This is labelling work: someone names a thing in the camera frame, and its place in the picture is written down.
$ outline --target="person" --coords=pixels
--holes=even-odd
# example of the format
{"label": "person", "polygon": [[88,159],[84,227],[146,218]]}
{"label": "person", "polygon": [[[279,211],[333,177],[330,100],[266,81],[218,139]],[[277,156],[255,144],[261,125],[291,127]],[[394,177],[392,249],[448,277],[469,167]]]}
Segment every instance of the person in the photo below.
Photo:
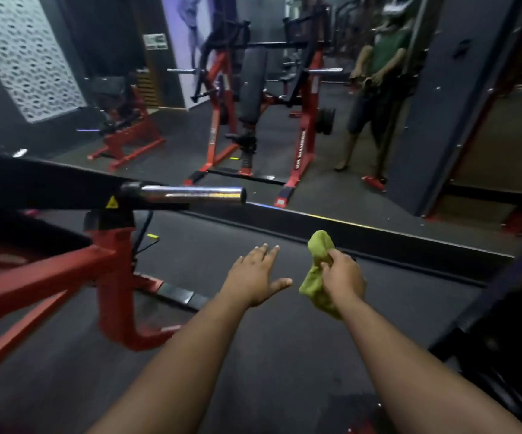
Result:
{"label": "person", "polygon": [[349,166],[358,136],[369,121],[378,149],[381,146],[394,104],[394,89],[400,69],[406,60],[411,32],[404,27],[405,13],[390,17],[379,28],[370,44],[364,46],[350,74],[350,80],[369,78],[371,85],[362,88],[355,97],[347,123],[343,158],[335,166],[338,172]]}
{"label": "person", "polygon": [[[279,247],[239,257],[220,292],[175,334],[88,434],[197,431],[236,328],[247,309],[293,281],[269,282]],[[323,284],[338,308],[400,433],[522,434],[522,423],[445,367],[364,301],[366,282],[350,256],[332,249]]]}
{"label": "person", "polygon": [[190,51],[191,67],[196,68],[196,52],[204,43],[202,34],[198,29],[197,13],[198,4],[201,0],[179,0],[176,10],[180,18],[185,22],[188,28],[188,49]]}

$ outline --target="white patterned panel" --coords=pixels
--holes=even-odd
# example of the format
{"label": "white patterned panel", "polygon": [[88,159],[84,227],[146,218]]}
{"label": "white patterned panel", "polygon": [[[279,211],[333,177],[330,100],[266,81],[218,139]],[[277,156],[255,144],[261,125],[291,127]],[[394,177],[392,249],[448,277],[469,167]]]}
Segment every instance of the white patterned panel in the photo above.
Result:
{"label": "white patterned panel", "polygon": [[0,81],[30,123],[86,105],[39,0],[0,0]]}

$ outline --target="yellow warning sticker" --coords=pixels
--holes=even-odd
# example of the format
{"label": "yellow warning sticker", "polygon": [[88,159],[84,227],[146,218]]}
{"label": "yellow warning sticker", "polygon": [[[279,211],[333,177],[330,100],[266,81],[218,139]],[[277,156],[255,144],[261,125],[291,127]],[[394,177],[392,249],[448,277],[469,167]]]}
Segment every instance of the yellow warning sticker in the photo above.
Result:
{"label": "yellow warning sticker", "polygon": [[114,198],[114,195],[110,197],[108,200],[108,204],[106,204],[106,208],[118,208],[118,202],[116,201],[116,198]]}

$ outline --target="red gym machine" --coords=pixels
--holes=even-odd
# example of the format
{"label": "red gym machine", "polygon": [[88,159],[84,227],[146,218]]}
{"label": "red gym machine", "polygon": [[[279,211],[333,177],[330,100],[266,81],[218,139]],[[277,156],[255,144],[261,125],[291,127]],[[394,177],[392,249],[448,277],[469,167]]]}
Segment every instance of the red gym machine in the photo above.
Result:
{"label": "red gym machine", "polygon": [[[315,135],[322,132],[329,135],[335,116],[334,110],[320,110],[319,88],[321,75],[339,73],[342,68],[323,68],[323,54],[328,45],[327,40],[319,40],[319,36],[326,35],[327,10],[323,5],[316,5],[308,16],[299,20],[286,21],[286,36],[294,25],[309,22],[309,36],[305,41],[263,42],[250,43],[249,23],[228,22],[220,25],[207,39],[202,47],[202,57],[199,68],[194,70],[170,69],[169,72],[180,74],[194,74],[198,76],[193,101],[200,97],[209,96],[214,107],[207,148],[207,162],[186,180],[185,184],[195,184],[208,173],[244,178],[257,182],[277,184],[283,186],[274,205],[286,207],[299,183],[301,176],[313,160],[315,149]],[[239,35],[243,35],[241,43],[237,43]],[[297,65],[294,76],[286,76],[281,81],[288,91],[287,95],[274,96],[265,88],[267,69],[267,49],[303,49],[301,60]],[[236,133],[236,111],[234,97],[231,91],[232,72],[230,50],[246,49],[241,71],[241,90],[239,92],[240,113],[239,120],[243,131]],[[207,71],[209,54],[216,50],[217,60],[210,71]],[[221,74],[222,88],[216,88],[214,81]],[[205,92],[200,93],[201,85],[205,85]],[[300,131],[296,141],[291,172],[286,179],[279,179],[272,175],[258,175],[253,172],[253,154],[257,148],[255,137],[256,124],[260,116],[270,105],[286,105],[292,107],[300,105]],[[216,153],[221,124],[229,124],[231,133],[227,138],[231,143],[220,153]],[[222,167],[220,164],[237,149],[241,149],[242,165],[240,169]]]}
{"label": "red gym machine", "polygon": [[[243,204],[246,198],[240,187],[168,187],[11,157],[0,156],[0,171],[0,319],[36,305],[0,336],[0,363],[84,284],[98,291],[99,326],[108,339],[135,351],[162,345],[179,326],[137,326],[134,290],[192,309],[206,299],[135,272],[151,210],[184,210],[194,201]],[[54,184],[42,186],[43,177]],[[88,209],[84,230],[90,237],[19,211],[28,206]]]}
{"label": "red gym machine", "polygon": [[[114,158],[109,168],[115,171],[166,141],[150,118],[138,88],[125,77],[95,77],[90,80],[90,87],[98,105],[106,110],[110,119],[99,130],[106,146],[88,155],[88,160],[101,156]],[[125,148],[139,141],[144,145],[125,152]]]}

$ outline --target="foot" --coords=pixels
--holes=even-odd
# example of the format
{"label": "foot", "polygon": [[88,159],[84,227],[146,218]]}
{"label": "foot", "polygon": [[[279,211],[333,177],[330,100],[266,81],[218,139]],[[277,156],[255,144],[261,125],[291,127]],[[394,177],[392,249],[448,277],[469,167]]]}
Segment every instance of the foot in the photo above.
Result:
{"label": "foot", "polygon": [[343,172],[348,167],[347,161],[341,161],[335,166],[336,172]]}

